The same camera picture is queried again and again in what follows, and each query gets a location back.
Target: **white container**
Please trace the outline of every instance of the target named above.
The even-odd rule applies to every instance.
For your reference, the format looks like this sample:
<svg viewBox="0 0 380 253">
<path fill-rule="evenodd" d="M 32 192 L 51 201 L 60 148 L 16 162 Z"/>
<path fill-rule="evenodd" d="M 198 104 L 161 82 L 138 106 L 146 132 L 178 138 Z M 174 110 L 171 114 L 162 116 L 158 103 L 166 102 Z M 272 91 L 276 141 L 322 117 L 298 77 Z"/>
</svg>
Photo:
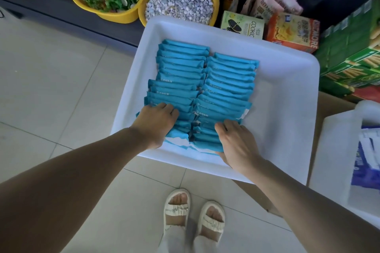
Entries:
<svg viewBox="0 0 380 253">
<path fill-rule="evenodd" d="M 379 103 L 325 118 L 309 187 L 380 227 L 379 190 L 351 185 L 362 125 L 380 125 Z"/>
<path fill-rule="evenodd" d="M 142 35 L 111 133 L 128 127 L 144 106 L 148 79 L 157 75 L 155 56 L 165 38 L 206 45 L 219 52 L 260 61 L 243 124 L 254 133 L 264 158 L 306 184 L 314 135 L 319 64 L 311 54 L 219 28 L 168 16 L 151 19 Z M 164 143 L 140 156 L 250 182 L 219 156 Z"/>
</svg>

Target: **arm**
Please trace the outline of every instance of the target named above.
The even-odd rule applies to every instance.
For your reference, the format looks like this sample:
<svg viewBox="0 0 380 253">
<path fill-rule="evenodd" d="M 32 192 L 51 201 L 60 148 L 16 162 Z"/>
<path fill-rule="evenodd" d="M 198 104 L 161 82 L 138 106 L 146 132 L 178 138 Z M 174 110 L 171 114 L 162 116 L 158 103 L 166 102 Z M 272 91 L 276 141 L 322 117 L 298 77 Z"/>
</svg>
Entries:
<svg viewBox="0 0 380 253">
<path fill-rule="evenodd" d="M 131 127 L 1 183 L 0 252 L 60 252 L 123 167 L 162 145 L 178 114 L 145 106 Z"/>
<path fill-rule="evenodd" d="M 263 159 L 245 126 L 225 120 L 215 129 L 223 144 L 223 160 L 263 191 L 307 252 L 379 252 L 379 229 Z"/>
</svg>

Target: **white pants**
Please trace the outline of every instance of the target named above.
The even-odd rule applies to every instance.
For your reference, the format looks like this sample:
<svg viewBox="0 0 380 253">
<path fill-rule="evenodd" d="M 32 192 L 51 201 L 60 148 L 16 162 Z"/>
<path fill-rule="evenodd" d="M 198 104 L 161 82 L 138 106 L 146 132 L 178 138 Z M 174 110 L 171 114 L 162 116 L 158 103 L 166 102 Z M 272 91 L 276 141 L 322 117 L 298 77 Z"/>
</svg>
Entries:
<svg viewBox="0 0 380 253">
<path fill-rule="evenodd" d="M 157 253 L 184 253 L 185 237 L 185 227 L 170 227 L 162 237 Z M 196 236 L 194 253 L 217 253 L 217 243 L 205 236 Z"/>
</svg>

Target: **gravel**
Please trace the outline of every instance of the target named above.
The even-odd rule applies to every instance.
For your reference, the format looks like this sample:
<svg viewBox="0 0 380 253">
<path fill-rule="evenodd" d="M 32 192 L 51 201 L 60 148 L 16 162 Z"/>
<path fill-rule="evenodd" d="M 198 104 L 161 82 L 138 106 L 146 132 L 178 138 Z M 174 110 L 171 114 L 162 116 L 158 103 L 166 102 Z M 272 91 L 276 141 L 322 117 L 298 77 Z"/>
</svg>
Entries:
<svg viewBox="0 0 380 253">
<path fill-rule="evenodd" d="M 145 18 L 148 21 L 156 15 L 169 15 L 208 25 L 213 11 L 212 0 L 149 0 Z"/>
</svg>

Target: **orange snack box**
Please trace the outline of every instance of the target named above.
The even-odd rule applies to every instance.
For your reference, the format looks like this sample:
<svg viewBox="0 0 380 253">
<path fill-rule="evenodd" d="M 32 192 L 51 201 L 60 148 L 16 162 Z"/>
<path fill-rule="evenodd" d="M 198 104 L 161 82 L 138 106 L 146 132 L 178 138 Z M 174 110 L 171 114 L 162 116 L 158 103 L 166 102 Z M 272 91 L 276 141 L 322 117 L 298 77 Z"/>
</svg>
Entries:
<svg viewBox="0 0 380 253">
<path fill-rule="evenodd" d="M 312 53 L 318 49 L 320 22 L 289 13 L 275 13 L 268 23 L 267 41 Z"/>
</svg>

